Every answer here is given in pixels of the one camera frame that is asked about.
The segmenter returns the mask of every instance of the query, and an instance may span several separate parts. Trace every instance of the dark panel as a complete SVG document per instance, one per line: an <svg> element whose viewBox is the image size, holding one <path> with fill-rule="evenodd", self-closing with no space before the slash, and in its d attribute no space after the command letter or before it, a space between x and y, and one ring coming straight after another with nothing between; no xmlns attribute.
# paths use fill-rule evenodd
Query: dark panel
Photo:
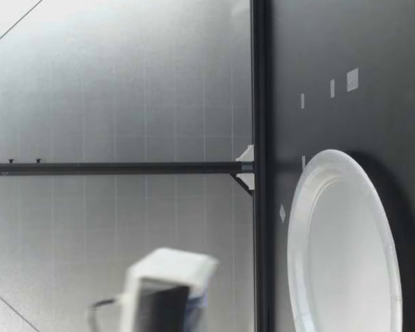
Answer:
<svg viewBox="0 0 415 332"><path fill-rule="evenodd" d="M402 197L401 226L415 234L415 0L271 0L270 6L275 317L277 331L293 332L288 223L281 223L278 209L282 202L289 213L302 156L310 160L333 148L375 160ZM346 75L355 68L359 87L347 92ZM382 195L383 202L388 199ZM390 219L394 213L388 211Z"/></svg>

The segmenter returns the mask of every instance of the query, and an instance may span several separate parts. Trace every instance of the metal bar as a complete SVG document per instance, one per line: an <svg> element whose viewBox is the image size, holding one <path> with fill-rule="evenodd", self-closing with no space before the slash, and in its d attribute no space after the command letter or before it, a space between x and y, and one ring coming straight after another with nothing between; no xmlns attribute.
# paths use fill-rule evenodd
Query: metal bar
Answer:
<svg viewBox="0 0 415 332"><path fill-rule="evenodd" d="M237 178L236 174L231 174L231 177L235 180L235 182L237 182L237 184L243 188L243 190L245 192L247 192L249 195L252 196L252 190L249 190L248 186L243 182L243 180L241 180L240 178Z"/></svg>
<svg viewBox="0 0 415 332"><path fill-rule="evenodd" d="M252 163L8 163L0 176L251 173Z"/></svg>
<svg viewBox="0 0 415 332"><path fill-rule="evenodd" d="M251 0L252 40L252 117L255 146L254 254L255 254L255 331L273 332L274 270L273 223L270 220L268 179L270 126L266 84L268 41L270 40L267 0Z"/></svg>

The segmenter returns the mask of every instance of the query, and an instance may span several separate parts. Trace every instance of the metal bracket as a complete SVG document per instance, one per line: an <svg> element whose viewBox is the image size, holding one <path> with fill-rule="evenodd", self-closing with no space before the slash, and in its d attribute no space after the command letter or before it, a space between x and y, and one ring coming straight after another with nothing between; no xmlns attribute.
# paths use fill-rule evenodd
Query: metal bracket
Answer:
<svg viewBox="0 0 415 332"><path fill-rule="evenodd" d="M236 159L236 161L243 163L242 172L231 175L235 181L245 191L247 191L247 193L252 195L252 192L255 190L255 174L254 172L249 172L250 170L246 167L248 166L248 163L254 162L254 145L248 145L248 148L242 153L240 157Z"/></svg>

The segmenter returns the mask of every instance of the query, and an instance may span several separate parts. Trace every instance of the white tape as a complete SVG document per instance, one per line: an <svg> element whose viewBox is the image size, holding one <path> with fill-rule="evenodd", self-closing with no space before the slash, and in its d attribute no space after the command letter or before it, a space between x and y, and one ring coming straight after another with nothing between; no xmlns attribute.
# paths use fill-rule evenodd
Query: white tape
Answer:
<svg viewBox="0 0 415 332"><path fill-rule="evenodd" d="M286 210L284 209L284 205L281 204L279 207L279 217L282 220L282 223L286 220Z"/></svg>
<svg viewBox="0 0 415 332"><path fill-rule="evenodd" d="M358 68L347 73L347 92L358 89Z"/></svg>
<svg viewBox="0 0 415 332"><path fill-rule="evenodd" d="M335 98L335 80L331 80L331 98Z"/></svg>

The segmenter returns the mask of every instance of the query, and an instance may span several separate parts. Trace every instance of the white paper plate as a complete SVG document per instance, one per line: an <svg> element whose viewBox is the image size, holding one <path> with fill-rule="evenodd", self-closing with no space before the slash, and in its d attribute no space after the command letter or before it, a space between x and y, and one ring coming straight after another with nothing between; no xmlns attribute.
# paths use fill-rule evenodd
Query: white paper plate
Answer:
<svg viewBox="0 0 415 332"><path fill-rule="evenodd" d="M306 166L288 230L290 303L297 332L401 332L400 272L380 197L341 151Z"/></svg>

